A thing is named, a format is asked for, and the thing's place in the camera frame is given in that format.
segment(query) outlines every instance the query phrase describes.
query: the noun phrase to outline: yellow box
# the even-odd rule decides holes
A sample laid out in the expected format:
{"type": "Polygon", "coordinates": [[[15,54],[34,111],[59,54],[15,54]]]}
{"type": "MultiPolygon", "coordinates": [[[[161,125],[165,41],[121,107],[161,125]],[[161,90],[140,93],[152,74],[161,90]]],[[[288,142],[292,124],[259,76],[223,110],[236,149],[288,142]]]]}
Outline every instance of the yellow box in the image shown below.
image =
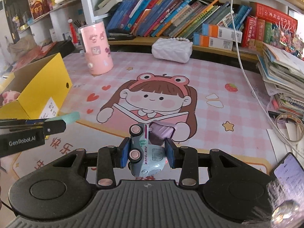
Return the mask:
{"type": "Polygon", "coordinates": [[[0,93],[10,90],[21,93],[17,100],[0,106],[0,119],[38,119],[57,113],[71,87],[60,53],[28,64],[11,73],[0,85],[0,93]]]}

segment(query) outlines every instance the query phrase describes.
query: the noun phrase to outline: smartphone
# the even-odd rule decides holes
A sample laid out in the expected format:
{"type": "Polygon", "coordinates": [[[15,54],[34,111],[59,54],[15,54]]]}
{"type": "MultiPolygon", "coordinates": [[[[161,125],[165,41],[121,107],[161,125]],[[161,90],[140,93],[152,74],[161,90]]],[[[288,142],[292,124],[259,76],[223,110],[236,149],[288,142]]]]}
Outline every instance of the smartphone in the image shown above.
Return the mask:
{"type": "Polygon", "coordinates": [[[291,190],[304,184],[304,169],[291,152],[285,155],[271,174],[291,190]]]}

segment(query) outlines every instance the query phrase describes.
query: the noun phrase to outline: stack of papers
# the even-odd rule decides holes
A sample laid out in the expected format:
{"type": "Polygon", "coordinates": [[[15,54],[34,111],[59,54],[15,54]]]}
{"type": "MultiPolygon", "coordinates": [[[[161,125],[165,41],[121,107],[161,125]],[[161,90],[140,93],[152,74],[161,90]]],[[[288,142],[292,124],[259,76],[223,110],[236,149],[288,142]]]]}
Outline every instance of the stack of papers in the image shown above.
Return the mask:
{"type": "Polygon", "coordinates": [[[274,95],[273,106],[280,112],[299,117],[304,114],[304,61],[271,45],[264,44],[263,56],[258,56],[268,94],[274,95]]]}

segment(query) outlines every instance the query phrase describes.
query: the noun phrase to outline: pink checkered desk mat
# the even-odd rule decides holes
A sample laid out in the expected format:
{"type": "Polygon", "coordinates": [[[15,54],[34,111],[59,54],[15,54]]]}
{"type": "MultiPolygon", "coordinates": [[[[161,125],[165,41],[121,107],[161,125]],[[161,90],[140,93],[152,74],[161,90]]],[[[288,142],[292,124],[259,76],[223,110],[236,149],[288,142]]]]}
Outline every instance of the pink checkered desk mat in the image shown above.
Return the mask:
{"type": "MultiPolygon", "coordinates": [[[[70,149],[83,147],[87,151],[118,145],[128,135],[130,124],[141,119],[176,123],[175,142],[195,147],[199,152],[218,148],[264,172],[277,163],[266,131],[270,126],[240,69],[197,59],[180,64],[144,53],[112,52],[111,55],[114,68],[96,77],[89,74],[85,58],[80,54],[64,58],[73,87],[60,112],[79,111],[81,125],[51,136],[42,147],[21,153],[13,165],[18,177],[39,168],[39,161],[45,164],[60,157],[63,144],[65,148],[66,144],[78,144],[70,149]],[[144,84],[145,92],[138,81],[144,84]],[[173,87],[176,81],[183,84],[173,87]],[[178,86],[183,86],[180,88],[183,95],[176,94],[178,86]],[[147,93],[152,101],[144,97],[147,93]],[[156,104],[153,111],[152,102],[156,104]],[[57,143],[57,148],[54,142],[58,139],[61,144],[57,143]]],[[[269,96],[261,76],[249,71],[246,74],[260,100],[267,104],[269,96]]]]}

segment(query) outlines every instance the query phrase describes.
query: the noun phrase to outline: pink cup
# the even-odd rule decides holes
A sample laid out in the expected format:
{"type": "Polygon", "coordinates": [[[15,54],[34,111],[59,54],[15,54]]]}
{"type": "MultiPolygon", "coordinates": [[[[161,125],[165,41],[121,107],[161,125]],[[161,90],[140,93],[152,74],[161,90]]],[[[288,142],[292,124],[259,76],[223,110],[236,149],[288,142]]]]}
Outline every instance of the pink cup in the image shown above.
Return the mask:
{"type": "Polygon", "coordinates": [[[113,68],[110,47],[103,22],[80,29],[85,57],[92,75],[101,75],[113,68]]]}

